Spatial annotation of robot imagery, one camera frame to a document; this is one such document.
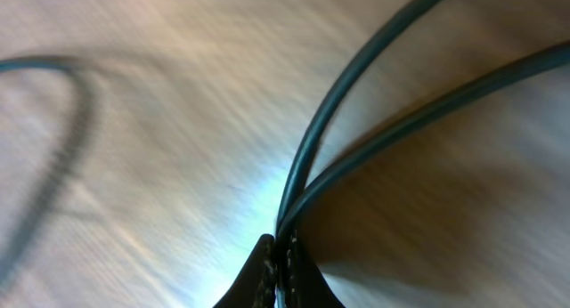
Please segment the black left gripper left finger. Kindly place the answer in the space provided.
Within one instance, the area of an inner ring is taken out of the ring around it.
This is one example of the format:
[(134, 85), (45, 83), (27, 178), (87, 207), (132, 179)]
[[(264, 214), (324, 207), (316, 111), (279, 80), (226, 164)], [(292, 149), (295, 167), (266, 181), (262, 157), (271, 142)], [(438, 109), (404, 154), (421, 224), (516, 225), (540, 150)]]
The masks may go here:
[(228, 291), (215, 308), (273, 308), (277, 268), (273, 261), (274, 236), (263, 234)]

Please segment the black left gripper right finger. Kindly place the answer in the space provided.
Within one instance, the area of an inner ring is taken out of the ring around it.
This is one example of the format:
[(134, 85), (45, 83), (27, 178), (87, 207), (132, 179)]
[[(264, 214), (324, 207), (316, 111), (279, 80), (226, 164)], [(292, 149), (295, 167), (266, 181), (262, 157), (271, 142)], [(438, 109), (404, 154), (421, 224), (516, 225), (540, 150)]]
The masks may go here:
[(284, 308), (344, 308), (308, 253), (297, 231), (281, 249), (278, 306)]

